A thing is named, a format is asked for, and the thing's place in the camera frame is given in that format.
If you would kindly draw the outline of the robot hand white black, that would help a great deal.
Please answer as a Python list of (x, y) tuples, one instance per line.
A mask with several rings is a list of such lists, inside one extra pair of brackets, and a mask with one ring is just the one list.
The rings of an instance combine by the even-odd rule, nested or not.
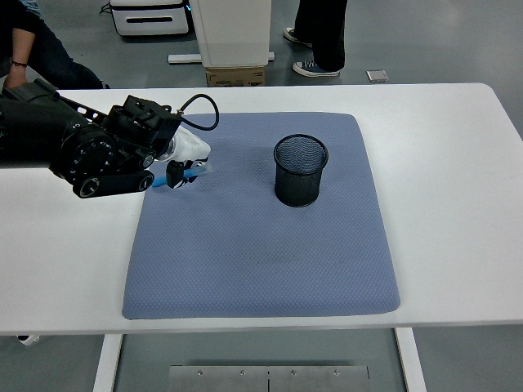
[(167, 161), (166, 184), (172, 189), (187, 182), (193, 182), (197, 176), (210, 171), (207, 165), (211, 148), (208, 143), (179, 127), (168, 144), (166, 153), (159, 158)]

